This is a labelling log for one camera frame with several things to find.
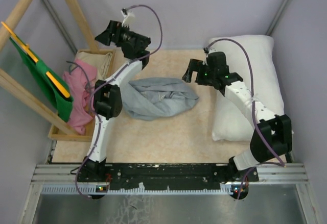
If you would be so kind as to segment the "light blue pillowcase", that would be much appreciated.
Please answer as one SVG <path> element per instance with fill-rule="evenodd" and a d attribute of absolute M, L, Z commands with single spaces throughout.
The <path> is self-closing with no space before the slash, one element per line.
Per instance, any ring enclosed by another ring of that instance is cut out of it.
<path fill-rule="evenodd" d="M 146 78 L 126 84 L 122 102 L 130 117 L 152 121 L 192 109 L 199 102 L 199 96 L 181 79 Z"/>

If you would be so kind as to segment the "white pillow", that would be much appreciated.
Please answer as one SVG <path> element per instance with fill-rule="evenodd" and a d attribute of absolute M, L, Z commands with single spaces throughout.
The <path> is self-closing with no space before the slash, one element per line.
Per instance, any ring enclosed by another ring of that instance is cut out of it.
<path fill-rule="evenodd" d="M 270 111 L 284 114 L 284 101 L 272 60 L 274 39 L 259 43 L 265 35 L 242 35 L 211 38 L 211 53 L 223 52 L 230 72 L 241 76 L 246 87 Z M 212 128 L 214 141 L 249 141 L 253 135 L 251 122 L 229 99 L 217 92 Z"/>

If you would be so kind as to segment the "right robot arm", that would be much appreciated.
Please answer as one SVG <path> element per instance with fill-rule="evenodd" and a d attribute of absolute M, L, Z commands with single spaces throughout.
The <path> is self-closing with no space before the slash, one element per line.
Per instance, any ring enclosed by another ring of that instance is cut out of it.
<path fill-rule="evenodd" d="M 194 72 L 198 85 L 214 87 L 239 109 L 254 129 L 249 149 L 229 159 L 227 181 L 240 181 L 247 169 L 292 151 L 291 119 L 286 114 L 277 115 L 254 98 L 242 77 L 229 71 L 223 52 L 210 53 L 205 61 L 191 59 L 182 80 L 191 82 Z"/>

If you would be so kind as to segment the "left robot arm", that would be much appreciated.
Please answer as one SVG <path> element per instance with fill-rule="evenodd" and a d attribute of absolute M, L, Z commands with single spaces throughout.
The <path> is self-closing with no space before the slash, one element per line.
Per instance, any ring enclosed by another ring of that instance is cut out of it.
<path fill-rule="evenodd" d="M 119 21 L 110 21 L 104 32 L 95 40 L 121 48 L 126 62 L 109 78 L 97 80 L 92 96 L 92 108 L 95 112 L 95 128 L 91 146 L 77 172 L 77 182 L 99 182 L 106 177 L 106 150 L 115 119 L 122 111 L 122 90 L 150 59 L 147 51 L 151 39 L 135 33 Z"/>

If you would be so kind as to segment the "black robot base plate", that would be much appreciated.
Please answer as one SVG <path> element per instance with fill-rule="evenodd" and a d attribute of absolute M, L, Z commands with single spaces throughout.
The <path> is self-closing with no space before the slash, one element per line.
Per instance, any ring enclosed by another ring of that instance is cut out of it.
<path fill-rule="evenodd" d="M 78 183 L 104 182 L 111 190 L 219 190 L 220 185 L 242 180 L 247 170 L 219 163 L 92 163 L 77 173 Z"/>

